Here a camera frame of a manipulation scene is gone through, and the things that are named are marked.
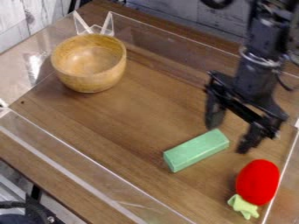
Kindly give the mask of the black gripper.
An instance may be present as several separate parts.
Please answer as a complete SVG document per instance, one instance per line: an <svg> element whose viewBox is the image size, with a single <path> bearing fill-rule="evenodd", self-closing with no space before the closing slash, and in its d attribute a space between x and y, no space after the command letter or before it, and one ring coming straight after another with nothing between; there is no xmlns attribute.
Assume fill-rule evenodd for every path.
<svg viewBox="0 0 299 224"><path fill-rule="evenodd" d="M239 71L230 76L217 70L209 71L205 123L209 130L218 128L227 110L249 124L247 134L241 138L238 153L257 148L265 138L274 139L289 115L277 104L274 92L278 79L271 72Z"/></svg>

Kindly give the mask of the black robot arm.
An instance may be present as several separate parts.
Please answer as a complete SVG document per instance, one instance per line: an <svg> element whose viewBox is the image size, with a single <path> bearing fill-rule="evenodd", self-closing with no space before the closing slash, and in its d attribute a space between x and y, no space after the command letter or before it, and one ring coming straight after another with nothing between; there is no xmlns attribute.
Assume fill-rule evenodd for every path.
<svg viewBox="0 0 299 224"><path fill-rule="evenodd" d="M265 138L275 138L289 115L277 104L277 86L287 91L282 72L287 61L299 66L299 0L249 0L247 39L241 48L238 71L229 76L210 71L206 85L207 102L205 122L217 128L227 111L249 124L238 152L247 153Z"/></svg>

